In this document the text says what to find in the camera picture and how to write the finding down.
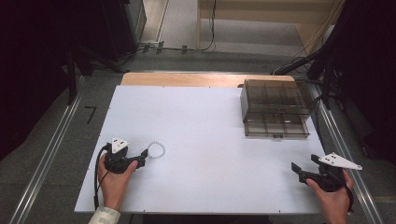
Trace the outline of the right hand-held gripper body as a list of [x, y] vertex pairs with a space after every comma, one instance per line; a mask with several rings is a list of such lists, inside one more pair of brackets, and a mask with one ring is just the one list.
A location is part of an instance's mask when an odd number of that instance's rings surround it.
[[349, 161], [334, 152], [319, 157], [319, 160], [323, 164], [318, 165], [318, 173], [306, 171], [306, 175], [307, 178], [314, 180], [326, 192], [335, 192], [346, 184], [343, 174], [344, 169], [362, 170], [361, 165]]

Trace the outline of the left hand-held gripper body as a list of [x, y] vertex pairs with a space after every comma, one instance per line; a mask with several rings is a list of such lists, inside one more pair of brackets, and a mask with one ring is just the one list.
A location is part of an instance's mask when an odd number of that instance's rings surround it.
[[133, 161], [140, 161], [140, 157], [127, 158], [129, 143], [118, 137], [113, 137], [106, 144], [106, 169], [114, 174], [123, 174]]

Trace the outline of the translucent grey drawer box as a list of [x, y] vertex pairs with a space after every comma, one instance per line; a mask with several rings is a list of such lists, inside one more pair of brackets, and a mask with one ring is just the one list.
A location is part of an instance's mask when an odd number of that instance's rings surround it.
[[296, 123], [314, 107], [306, 85], [296, 81], [246, 79], [240, 102], [244, 123]]

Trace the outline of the person's right hand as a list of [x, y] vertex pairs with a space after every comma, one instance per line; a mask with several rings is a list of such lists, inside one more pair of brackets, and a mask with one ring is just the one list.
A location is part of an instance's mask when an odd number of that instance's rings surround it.
[[347, 224], [350, 199], [346, 188], [326, 192], [312, 179], [307, 179], [306, 184], [316, 194], [326, 224]]

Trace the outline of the person's left hand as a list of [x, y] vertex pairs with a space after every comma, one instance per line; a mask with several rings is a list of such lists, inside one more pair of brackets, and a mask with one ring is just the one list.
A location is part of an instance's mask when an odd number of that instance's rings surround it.
[[98, 164], [98, 178], [101, 182], [104, 206], [120, 211], [124, 196], [128, 189], [131, 175], [134, 173], [137, 161], [133, 161], [123, 174], [114, 174], [105, 167], [106, 155], [103, 155]]

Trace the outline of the black metal stand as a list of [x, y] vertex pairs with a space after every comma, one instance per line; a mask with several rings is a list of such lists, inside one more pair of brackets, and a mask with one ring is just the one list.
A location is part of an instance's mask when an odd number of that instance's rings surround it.
[[329, 92], [331, 87], [331, 79], [332, 79], [332, 64], [333, 57], [331, 55], [331, 50], [327, 47], [322, 47], [315, 51], [314, 53], [303, 57], [302, 59], [297, 60], [294, 63], [289, 63], [286, 65], [282, 65], [275, 69], [272, 72], [272, 75], [277, 76], [285, 76], [288, 72], [295, 70], [298, 67], [301, 67], [307, 63], [311, 63], [310, 68], [308, 69], [306, 76], [309, 80], [317, 80], [321, 74], [323, 76], [323, 90], [318, 97], [319, 100], [325, 105], [325, 107], [330, 110], [329, 104]]
[[68, 47], [67, 57], [66, 57], [66, 67], [67, 67], [67, 77], [68, 77], [68, 105], [71, 105], [73, 101], [77, 98], [77, 81], [76, 81], [76, 69], [78, 67], [80, 73], [83, 76], [91, 76], [93, 73], [93, 67], [90, 63], [90, 59], [94, 59], [101, 63], [105, 67], [112, 69], [115, 72], [122, 73], [119, 66], [108, 61], [105, 57], [94, 52], [93, 50], [78, 45], [76, 43], [71, 43]]

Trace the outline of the black curtain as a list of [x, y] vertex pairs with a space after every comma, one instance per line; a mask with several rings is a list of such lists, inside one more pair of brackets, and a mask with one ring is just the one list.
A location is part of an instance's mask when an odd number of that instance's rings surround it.
[[0, 0], [0, 161], [68, 90], [68, 47], [90, 0]]
[[396, 0], [345, 0], [333, 33], [352, 127], [366, 155], [396, 165]]

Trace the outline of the dark cabinet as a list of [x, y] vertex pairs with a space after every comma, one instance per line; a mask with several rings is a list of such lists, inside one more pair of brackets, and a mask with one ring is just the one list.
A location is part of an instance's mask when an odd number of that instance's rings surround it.
[[121, 56], [135, 53], [146, 25], [143, 0], [99, 0], [103, 12], [105, 56], [117, 61]]

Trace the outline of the light wooden shelf unit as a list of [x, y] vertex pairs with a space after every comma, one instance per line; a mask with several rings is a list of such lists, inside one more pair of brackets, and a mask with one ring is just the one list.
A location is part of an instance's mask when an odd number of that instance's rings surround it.
[[197, 3], [197, 42], [201, 37], [201, 19], [230, 21], [269, 21], [293, 23], [311, 54], [331, 25], [335, 25], [346, 0], [195, 0]]

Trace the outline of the aluminium floor rail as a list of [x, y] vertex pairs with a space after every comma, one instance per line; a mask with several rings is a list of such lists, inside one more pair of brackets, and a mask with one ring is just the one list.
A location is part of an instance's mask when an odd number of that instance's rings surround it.
[[70, 122], [76, 113], [81, 100], [82, 92], [84, 91], [88, 80], [89, 79], [87, 77], [80, 77], [78, 79], [77, 96], [64, 110], [56, 130], [54, 131], [39, 164], [35, 168], [33, 176], [29, 180], [25, 190], [22, 192], [18, 206], [16, 207], [8, 224], [24, 224], [26, 218], [28, 217], [29, 212], [52, 165], [52, 162], [64, 139], [64, 135], [70, 125]]
[[[338, 155], [356, 162], [352, 154], [352, 145], [348, 143], [343, 135], [344, 129], [340, 126], [340, 120], [334, 116], [336, 106], [328, 109], [326, 105], [318, 100], [315, 103], [315, 127], [321, 142], [325, 143], [327, 138], [332, 140], [332, 148], [326, 147], [325, 152], [335, 152]], [[350, 170], [349, 175], [355, 183], [355, 202], [359, 203], [368, 224], [385, 224], [361, 171]]]

